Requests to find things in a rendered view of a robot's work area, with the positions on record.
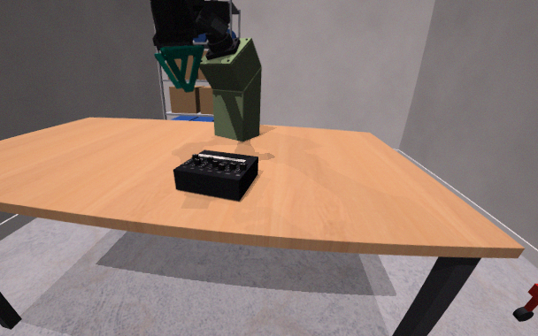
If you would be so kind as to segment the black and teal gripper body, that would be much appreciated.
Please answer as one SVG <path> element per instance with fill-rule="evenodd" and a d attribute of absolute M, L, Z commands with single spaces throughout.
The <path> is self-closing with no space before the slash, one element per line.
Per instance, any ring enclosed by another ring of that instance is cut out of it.
<path fill-rule="evenodd" d="M 197 29 L 175 29 L 171 0 L 151 0 L 151 11 L 156 28 L 153 42 L 157 50 L 164 47 L 193 46 L 191 38 L 198 38 Z"/>

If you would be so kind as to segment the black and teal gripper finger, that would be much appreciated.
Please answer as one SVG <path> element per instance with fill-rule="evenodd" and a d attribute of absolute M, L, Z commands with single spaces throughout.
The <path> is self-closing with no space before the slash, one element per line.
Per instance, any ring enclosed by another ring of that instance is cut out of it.
<path fill-rule="evenodd" d="M 169 79 L 171 80 L 171 82 L 173 83 L 173 85 L 176 87 L 176 88 L 182 88 L 181 84 L 175 79 L 175 77 L 173 76 L 171 70 L 169 69 L 169 67 L 167 66 L 167 64 L 165 63 L 165 59 L 162 55 L 162 53 L 157 53 L 157 54 L 154 54 L 155 55 L 155 58 L 157 59 L 157 61 L 160 63 L 160 65 L 162 66 L 162 68 L 164 69 L 164 71 L 166 72 L 166 74 L 168 75 Z M 187 69 L 187 63 L 188 63 L 188 56 L 184 56 L 184 57 L 174 57 L 173 59 L 181 59 L 181 74 L 182 76 L 184 77 L 185 79 L 185 74 L 186 74 L 186 69 Z"/>
<path fill-rule="evenodd" d="M 164 47 L 164 48 L 160 48 L 160 51 L 162 55 L 164 56 L 167 64 L 169 64 L 170 68 L 172 69 L 175 77 L 181 84 L 184 91 L 185 92 L 194 91 L 194 87 L 196 84 L 196 76 L 197 76 L 199 65 L 201 63 L 201 59 L 204 53 L 204 46 L 203 45 L 196 45 L 196 46 L 189 45 L 189 46 Z M 189 83 L 185 81 L 179 67 L 176 65 L 173 59 L 174 57 L 183 57 L 183 56 L 194 56 Z"/>

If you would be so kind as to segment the black control desk with knobs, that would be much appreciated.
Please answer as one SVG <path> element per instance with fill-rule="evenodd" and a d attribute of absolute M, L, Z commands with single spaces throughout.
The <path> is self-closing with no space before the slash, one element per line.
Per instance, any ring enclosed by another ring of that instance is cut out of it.
<path fill-rule="evenodd" d="M 258 157 L 212 150 L 193 154 L 173 169 L 176 190 L 237 202 L 257 175 Z"/>

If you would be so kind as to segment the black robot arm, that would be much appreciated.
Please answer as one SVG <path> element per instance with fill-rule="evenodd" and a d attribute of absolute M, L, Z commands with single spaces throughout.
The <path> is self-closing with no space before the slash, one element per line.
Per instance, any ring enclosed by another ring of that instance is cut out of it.
<path fill-rule="evenodd" d="M 208 39 L 207 60 L 232 55 L 241 43 L 227 32 L 230 23 L 228 2 L 217 0 L 171 0 L 175 29 L 197 29 Z M 195 11 L 195 12 L 194 12 Z M 218 37 L 218 38 L 217 38 Z"/>

